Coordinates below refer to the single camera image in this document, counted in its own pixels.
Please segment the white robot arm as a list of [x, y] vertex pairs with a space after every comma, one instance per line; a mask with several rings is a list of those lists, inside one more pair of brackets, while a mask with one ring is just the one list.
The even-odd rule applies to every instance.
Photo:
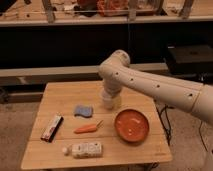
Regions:
[[133, 70], [130, 57], [116, 50], [98, 68], [103, 78], [102, 101], [106, 108], [114, 107], [122, 87], [128, 87], [213, 126], [213, 86]]

